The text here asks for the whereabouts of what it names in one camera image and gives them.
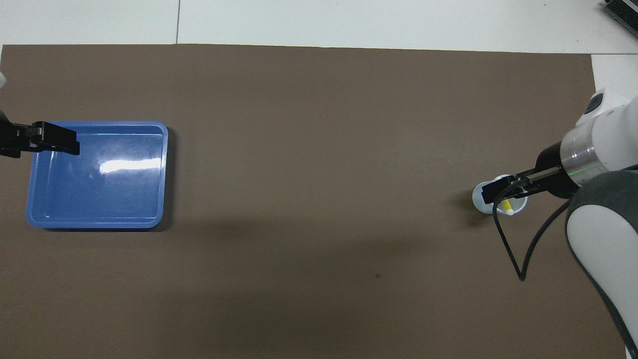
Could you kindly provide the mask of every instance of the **brown table surface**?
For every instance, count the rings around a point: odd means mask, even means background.
[[[470,191],[533,167],[589,56],[226,45],[5,46],[16,123],[157,120],[144,233],[24,216],[0,158],[2,358],[623,358],[563,217],[516,278]],[[519,258],[562,200],[503,226]]]

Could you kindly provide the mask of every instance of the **plastic tray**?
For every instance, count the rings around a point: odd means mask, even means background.
[[[160,222],[168,147],[165,125],[153,121],[53,123],[77,132],[80,154],[34,154],[26,213],[31,225],[143,229]]]

